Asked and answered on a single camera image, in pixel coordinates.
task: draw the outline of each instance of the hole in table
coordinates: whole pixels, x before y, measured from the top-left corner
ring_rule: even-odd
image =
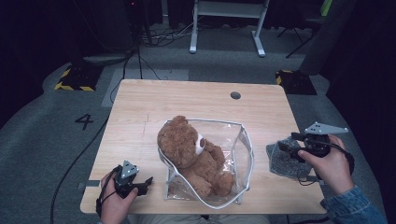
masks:
[[[233,92],[231,92],[231,98],[233,98],[235,100],[239,100],[239,99],[241,99],[241,94],[237,91],[233,91]]]

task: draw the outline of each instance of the person's right hand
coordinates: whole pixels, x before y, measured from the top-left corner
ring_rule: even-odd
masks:
[[[330,142],[345,149],[341,139],[329,135]],[[310,163],[318,175],[332,188],[336,195],[343,194],[352,189],[355,184],[349,172],[349,163],[344,153],[336,148],[331,148],[330,153],[323,157],[316,157],[309,152],[300,150],[298,155]]]

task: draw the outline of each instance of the number 4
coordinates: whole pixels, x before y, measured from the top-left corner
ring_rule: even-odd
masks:
[[[79,119],[76,119],[75,123],[84,123],[84,127],[82,128],[83,131],[87,128],[88,123],[93,123],[93,120],[90,120],[91,115],[86,114]]]

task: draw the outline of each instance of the gray fabric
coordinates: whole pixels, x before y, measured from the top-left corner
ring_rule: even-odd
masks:
[[[299,147],[297,141],[288,137],[280,140],[290,147]],[[307,177],[312,169],[312,166],[306,162],[298,162],[291,159],[289,153],[281,151],[278,143],[268,145],[266,147],[267,155],[270,160],[270,172],[276,175],[282,175],[289,178],[304,178]]]

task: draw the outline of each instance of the clear plastic bag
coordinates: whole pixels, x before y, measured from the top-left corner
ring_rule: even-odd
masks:
[[[214,209],[223,208],[233,202],[241,203],[243,193],[249,189],[249,179],[254,163],[253,146],[244,125],[208,119],[188,119],[188,122],[205,139],[221,147],[225,157],[223,171],[233,174],[235,184],[232,192],[226,197],[210,194],[202,198],[158,148],[160,159],[167,165],[164,198],[166,200],[198,200]]]

